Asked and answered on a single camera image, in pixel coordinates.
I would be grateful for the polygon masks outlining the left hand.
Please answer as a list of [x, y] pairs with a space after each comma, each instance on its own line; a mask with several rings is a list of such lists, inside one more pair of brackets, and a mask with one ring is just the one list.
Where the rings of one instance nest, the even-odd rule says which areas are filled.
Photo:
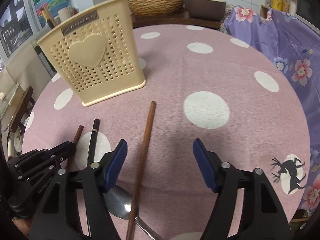
[[29, 238], [29, 231], [33, 222], [32, 218], [23, 219], [23, 218], [13, 218], [13, 223], [17, 226], [17, 228], [25, 235], [25, 237]]

